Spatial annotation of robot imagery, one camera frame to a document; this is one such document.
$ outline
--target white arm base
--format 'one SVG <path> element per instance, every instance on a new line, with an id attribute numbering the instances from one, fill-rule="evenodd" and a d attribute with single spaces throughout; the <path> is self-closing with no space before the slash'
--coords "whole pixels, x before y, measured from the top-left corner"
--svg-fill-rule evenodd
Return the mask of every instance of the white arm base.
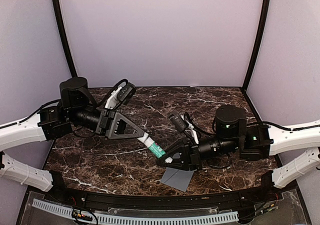
<path id="1" fill-rule="evenodd" d="M 53 187 L 53 178 L 49 171 L 36 169 L 12 159 L 9 155 L 3 154 L 2 164 L 4 168 L 0 169 L 0 178 L 11 179 L 48 192 Z"/>
<path id="2" fill-rule="evenodd" d="M 286 127 L 294 129 L 319 124 L 320 120 L 317 120 L 313 122 L 296 124 Z M 268 129 L 268 132 L 270 139 L 274 140 L 274 143 L 270 145 L 270 156 L 274 156 L 276 154 L 280 154 L 291 150 L 320 147 L 320 127 L 290 132 L 271 126 Z"/>
<path id="3" fill-rule="evenodd" d="M 46 141 L 42 127 L 38 126 L 39 122 L 40 114 L 35 114 L 23 123 L 0 129 L 0 152 L 22 144 Z"/>
<path id="4" fill-rule="evenodd" d="M 293 180 L 320 165 L 320 152 L 317 147 L 307 149 L 303 154 L 288 164 L 273 170 L 272 181 L 274 187 L 284 188 Z"/>

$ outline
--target dark brown marble surface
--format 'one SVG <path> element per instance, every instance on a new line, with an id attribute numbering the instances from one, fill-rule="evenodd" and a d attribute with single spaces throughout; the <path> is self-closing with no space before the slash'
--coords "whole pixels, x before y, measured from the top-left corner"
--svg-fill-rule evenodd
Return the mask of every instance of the dark brown marble surface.
<path id="1" fill-rule="evenodd" d="M 107 91 L 107 88 L 91 89 L 98 101 Z M 244 108 L 248 122 L 255 120 L 238 88 L 138 88 L 120 112 L 144 128 L 165 149 L 181 137 L 167 119 L 169 112 L 174 109 L 188 112 L 199 127 L 212 132 L 215 111 L 226 104 Z M 91 134 L 85 129 L 78 133 Z M 240 160 L 239 152 L 231 157 L 233 164 L 228 169 L 212 169 L 204 163 L 204 169 L 194 173 L 187 191 L 182 192 L 160 183 L 165 168 L 157 167 L 155 156 L 136 139 L 79 138 L 69 134 L 55 142 L 45 169 L 61 172 L 69 188 L 121 195 L 181 196 L 257 187 L 261 175 L 277 167 L 273 157 L 255 162 Z M 227 163 L 225 158 L 218 161 L 221 166 Z"/>

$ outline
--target black cable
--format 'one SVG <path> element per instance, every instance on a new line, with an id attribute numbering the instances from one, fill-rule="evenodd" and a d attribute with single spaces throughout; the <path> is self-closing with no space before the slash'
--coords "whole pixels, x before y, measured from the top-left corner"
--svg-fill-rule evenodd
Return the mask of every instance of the black cable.
<path id="1" fill-rule="evenodd" d="M 125 100 L 120 101 L 112 110 L 117 110 L 122 104 L 124 104 Z"/>
<path id="2" fill-rule="evenodd" d="M 46 193 L 45 195 L 49 195 L 51 198 L 53 198 L 56 202 L 60 203 L 60 204 L 63 204 L 63 205 L 68 205 L 68 204 L 65 204 L 63 201 L 60 201 L 59 199 L 56 199 L 54 196 L 52 196 L 51 194 L 49 193 Z M 74 210 L 74 208 L 76 209 L 79 209 L 80 211 L 85 211 L 85 212 L 88 212 L 90 213 L 94 219 L 95 219 L 95 225 L 99 225 L 99 221 L 98 221 L 98 218 L 97 216 L 90 210 L 86 209 L 86 208 L 82 208 L 82 207 L 79 207 L 79 206 L 76 206 L 76 205 L 68 205 L 68 206 L 71 206 L 72 209 Z"/>
<path id="3" fill-rule="evenodd" d="M 255 209 L 252 213 L 249 213 L 248 215 L 246 216 L 243 216 L 243 217 L 239 217 L 239 220 L 249 220 L 250 219 L 250 216 L 252 216 L 253 214 L 255 214 L 256 212 L 258 212 L 260 209 L 262 209 L 269 201 L 266 201 L 264 202 L 261 206 L 259 206 L 257 209 Z"/>
<path id="4" fill-rule="evenodd" d="M 252 126 L 252 125 L 258 125 L 258 124 L 271 125 L 271 126 L 274 126 L 274 127 L 278 128 L 278 129 L 282 129 L 282 130 L 289 131 L 289 132 L 301 131 L 301 130 L 313 129 L 313 128 L 318 128 L 318 127 L 320 127 L 320 124 L 318 124 L 318 125 L 313 125 L 313 126 L 288 128 L 288 127 L 281 126 L 281 125 L 279 125 L 279 124 L 276 124 L 276 123 L 270 122 L 270 121 L 256 121 L 256 122 L 248 123 L 247 125 L 248 125 L 248 126 Z"/>
<path id="5" fill-rule="evenodd" d="M 272 212 L 272 211 L 275 210 L 275 209 L 272 209 L 272 206 L 270 205 L 269 207 L 260 210 L 258 214 L 254 215 L 254 216 L 251 216 L 251 217 L 246 217 L 245 220 L 255 219 L 256 217 L 259 217 L 259 216 L 261 216 L 261 215 L 263 215 L 263 214 Z"/>
<path id="6" fill-rule="evenodd" d="M 186 130 L 184 130 L 183 133 L 184 133 L 189 139 L 194 140 L 194 138 L 193 138 L 189 133 L 187 133 Z"/>
<path id="7" fill-rule="evenodd" d="M 20 120 L 18 123 L 21 124 L 25 121 L 27 121 L 28 119 L 30 119 L 33 115 L 35 115 L 37 112 L 39 112 L 41 109 L 45 108 L 46 106 L 48 105 L 51 105 L 51 104 L 55 104 L 55 103 L 58 103 L 60 102 L 60 99 L 56 99 L 56 100 L 53 100 L 53 101 L 49 101 L 45 104 L 43 104 L 41 107 L 39 107 L 36 111 L 34 111 L 33 113 L 31 113 L 29 116 L 27 116 L 26 118 Z M 18 124 L 17 122 L 12 122 L 12 123 L 9 123 L 7 125 L 4 125 L 4 126 L 0 126 L 0 129 L 5 129 L 5 128 L 8 128 L 8 127 L 11 127 L 11 126 L 14 126 L 14 125 L 17 125 Z"/>
<path id="8" fill-rule="evenodd" d="M 200 133 L 203 133 L 205 135 L 208 135 L 208 136 L 215 135 L 214 133 L 210 133 L 210 132 L 204 131 L 200 127 L 195 125 L 195 123 L 194 123 L 193 119 L 190 117 L 189 113 L 185 112 L 184 115 L 183 115 L 183 119 L 185 121 L 189 122 L 190 124 L 192 124 L 192 126 L 194 127 L 194 130 L 196 130 L 196 131 L 198 131 Z"/>
<path id="9" fill-rule="evenodd" d="M 201 139 L 201 138 L 202 138 L 202 134 L 201 134 L 200 132 L 198 132 L 198 131 L 196 130 L 195 133 L 196 133 L 198 139 Z"/>
<path id="10" fill-rule="evenodd" d="M 273 195 L 275 195 L 275 197 L 276 197 L 276 201 L 275 201 L 275 203 L 278 203 L 278 201 L 279 201 L 279 196 L 278 196 L 278 194 L 277 193 L 273 193 L 273 192 L 271 192 L 271 193 L 269 193 L 269 195 L 270 194 L 273 194 Z M 266 200 L 264 199 L 264 200 L 262 200 L 262 201 L 253 201 L 253 200 L 250 200 L 250 199 L 248 199 L 248 198 L 241 198 L 241 200 L 246 200 L 246 201 L 248 201 L 248 202 L 250 202 L 250 203 L 253 203 L 253 204 L 261 204 L 261 203 L 263 203 L 263 202 L 266 202 Z"/>
<path id="11" fill-rule="evenodd" d="M 73 221 L 73 222 L 74 222 L 75 224 L 78 224 L 78 225 L 88 225 L 88 224 L 91 224 L 91 222 L 92 222 L 92 220 L 93 220 L 93 218 L 92 218 L 91 221 L 86 221 L 86 222 L 84 222 L 84 221 L 80 221 L 77 216 L 71 216 L 71 217 L 75 219 L 75 221 Z"/>
<path id="12" fill-rule="evenodd" d="M 232 165 L 232 159 L 231 159 L 231 156 L 229 153 L 226 153 L 227 157 L 229 158 L 229 164 L 228 165 L 225 165 L 225 166 L 214 166 L 214 165 L 211 165 L 208 161 L 208 166 L 212 169 L 226 169 L 228 167 L 230 167 Z"/>
<path id="13" fill-rule="evenodd" d="M 104 104 L 104 102 L 111 96 L 112 92 L 114 90 L 116 90 L 120 84 L 122 83 L 125 83 L 127 84 L 128 83 L 128 80 L 127 79 L 122 79 L 120 81 L 118 81 L 107 93 L 106 95 L 103 97 L 103 99 L 97 104 L 97 108 L 99 108 L 102 104 Z"/>
<path id="14" fill-rule="evenodd" d="M 77 128 L 75 130 L 72 131 L 73 135 L 77 138 L 82 138 L 82 139 L 86 139 L 86 138 L 92 138 L 96 133 L 93 131 L 91 135 L 89 136 L 82 136 L 76 133 L 76 131 L 80 131 L 81 129 L 83 129 L 84 127 L 81 126 L 80 128 Z"/>

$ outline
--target tube of toothpaste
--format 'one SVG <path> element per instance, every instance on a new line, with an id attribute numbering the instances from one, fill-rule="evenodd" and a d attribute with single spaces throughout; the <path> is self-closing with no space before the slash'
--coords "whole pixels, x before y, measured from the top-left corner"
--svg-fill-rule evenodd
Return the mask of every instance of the tube of toothpaste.
<path id="1" fill-rule="evenodd" d="M 147 132 L 144 133 L 143 137 L 138 137 L 137 139 L 142 142 L 158 159 L 166 154 L 166 152 L 151 137 L 149 137 Z M 168 157 L 165 162 L 171 163 L 172 158 Z"/>

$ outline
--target purple wall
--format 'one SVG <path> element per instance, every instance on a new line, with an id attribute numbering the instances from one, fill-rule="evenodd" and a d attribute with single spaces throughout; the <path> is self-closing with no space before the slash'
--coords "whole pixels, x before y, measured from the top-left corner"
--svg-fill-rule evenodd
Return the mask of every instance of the purple wall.
<path id="1" fill-rule="evenodd" d="M 320 0 L 270 0 L 265 32 L 248 94 L 263 120 L 281 125 L 320 119 Z M 284 163 L 302 153 L 280 155 Z M 313 224 L 319 171 L 298 180 Z"/>
<path id="2" fill-rule="evenodd" d="M 28 116 L 59 98 L 69 78 L 52 0 L 0 0 L 0 124 Z M 5 152 L 42 168 L 50 142 Z M 0 178 L 0 225 L 14 225 L 27 186 Z"/>
<path id="3" fill-rule="evenodd" d="M 93 87 L 123 77 L 137 86 L 241 86 L 262 0 L 60 3 L 77 71 Z"/>

